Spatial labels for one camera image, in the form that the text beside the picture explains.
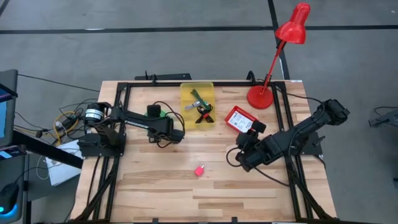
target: gray floor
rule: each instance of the gray floor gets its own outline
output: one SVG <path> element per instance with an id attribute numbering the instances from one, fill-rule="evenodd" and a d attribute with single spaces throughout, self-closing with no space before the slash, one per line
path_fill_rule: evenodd
<path id="1" fill-rule="evenodd" d="M 274 1 L 279 24 L 298 3 Z M 308 1 L 307 25 L 398 24 L 395 0 Z M 172 26 L 270 26 L 267 1 L 11 0 L 0 29 L 89 29 Z M 376 106 L 398 106 L 397 30 L 308 31 L 305 45 L 287 45 L 291 79 L 308 96 L 338 99 L 350 111 L 339 127 L 325 127 L 322 142 L 338 216 L 344 220 L 398 220 L 398 129 L 370 128 Z M 0 70 L 100 89 L 103 80 L 132 80 L 149 73 L 190 72 L 194 79 L 261 77 L 275 52 L 272 31 L 151 34 L 0 35 Z M 274 78 L 281 79 L 280 67 Z M 50 127 L 58 107 L 98 94 L 19 78 L 17 111 Z M 311 109 L 316 104 L 310 102 Z M 27 126 L 19 118 L 16 123 Z M 63 221 L 77 181 L 34 202 L 33 222 Z"/>

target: red lamp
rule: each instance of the red lamp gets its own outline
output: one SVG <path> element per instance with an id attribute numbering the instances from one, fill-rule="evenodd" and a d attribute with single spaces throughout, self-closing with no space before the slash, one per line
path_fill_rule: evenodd
<path id="1" fill-rule="evenodd" d="M 256 109 L 266 109 L 274 101 L 274 96 L 272 92 L 268 89 L 268 84 L 271 79 L 271 73 L 274 69 L 276 59 L 278 58 L 280 52 L 285 47 L 286 42 L 293 44 L 304 44 L 305 42 L 305 28 L 304 23 L 310 13 L 311 7 L 308 3 L 301 2 L 296 5 L 293 10 L 292 17 L 289 21 L 279 27 L 275 35 L 281 42 L 278 45 L 278 50 L 275 54 L 274 60 L 272 61 L 269 72 L 266 76 L 264 86 L 254 86 L 252 87 L 247 95 L 249 104 Z"/>

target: lamp base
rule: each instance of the lamp base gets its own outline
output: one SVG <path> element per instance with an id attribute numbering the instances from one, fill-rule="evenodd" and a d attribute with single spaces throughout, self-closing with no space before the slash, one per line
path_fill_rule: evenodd
<path id="1" fill-rule="evenodd" d="M 260 85 L 254 86 L 248 91 L 248 102 L 255 109 L 266 109 L 274 101 L 274 95 L 268 88 L 265 90 L 264 94 L 261 93 L 262 86 Z"/>

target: wooden table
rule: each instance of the wooden table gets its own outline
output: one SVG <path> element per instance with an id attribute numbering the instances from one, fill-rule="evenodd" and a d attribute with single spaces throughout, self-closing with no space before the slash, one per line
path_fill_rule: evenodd
<path id="1" fill-rule="evenodd" d="M 105 81 L 98 101 L 113 104 L 118 82 Z M 287 92 L 305 96 L 303 83 L 286 81 Z M 228 222 L 231 217 L 239 221 L 291 221 L 295 220 L 289 188 L 279 185 L 252 170 L 231 167 L 226 152 L 235 147 L 238 133 L 227 126 L 225 116 L 233 106 L 242 109 L 267 124 L 262 136 L 278 132 L 275 107 L 256 110 L 248 105 L 249 87 L 215 87 L 216 126 L 208 131 L 187 131 L 185 139 L 165 149 L 149 144 L 144 129 L 128 126 L 125 154 L 121 158 L 118 181 L 113 202 L 111 222 Z M 179 87 L 133 87 L 129 110 L 144 114 L 148 103 L 162 100 L 175 111 L 180 111 Z M 282 97 L 280 105 L 284 112 Z M 289 96 L 294 123 L 310 116 L 306 99 Z M 303 168 L 309 191 L 330 215 L 335 208 L 323 164 L 313 156 L 303 156 Z M 86 207 L 96 158 L 84 161 L 71 217 L 77 217 Z M 101 172 L 99 162 L 93 196 Z M 196 177 L 197 166 L 205 166 L 205 173 Z M 288 183 L 283 159 L 260 170 Z M 302 216 L 305 216 L 302 196 L 297 189 Z M 101 206 L 104 217 L 106 198 Z"/>

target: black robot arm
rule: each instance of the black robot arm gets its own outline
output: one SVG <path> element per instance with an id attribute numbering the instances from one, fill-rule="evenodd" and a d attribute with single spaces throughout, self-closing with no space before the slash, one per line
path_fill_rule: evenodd
<path id="1" fill-rule="evenodd" d="M 256 121 L 253 130 L 239 134 L 236 139 L 236 144 L 242 150 L 235 159 L 247 172 L 261 163 L 268 165 L 288 153 L 290 146 L 292 154 L 298 153 L 307 142 L 309 134 L 326 124 L 339 125 L 347 120 L 348 115 L 349 111 L 337 100 L 326 100 L 311 117 L 292 129 L 268 135 L 261 140 L 258 139 L 258 132 L 263 132 L 265 125 Z"/>
<path id="2" fill-rule="evenodd" d="M 96 148 L 99 147 L 109 149 L 110 154 L 113 152 L 122 154 L 126 135 L 112 128 L 111 125 L 116 123 L 126 123 L 148 130 L 147 136 L 150 143 L 159 143 L 164 140 L 178 144 L 185 135 L 183 121 L 182 131 L 174 129 L 173 119 L 168 116 L 160 117 L 160 112 L 160 105 L 148 105 L 147 116 L 144 116 L 132 111 L 124 111 L 121 106 L 112 107 L 109 103 L 92 103 L 87 107 L 84 122 L 87 127 L 95 128 L 96 133 L 87 134 L 79 140 L 78 145 L 82 147 L 82 152 L 86 156 L 92 156 L 92 152 L 98 151 Z"/>

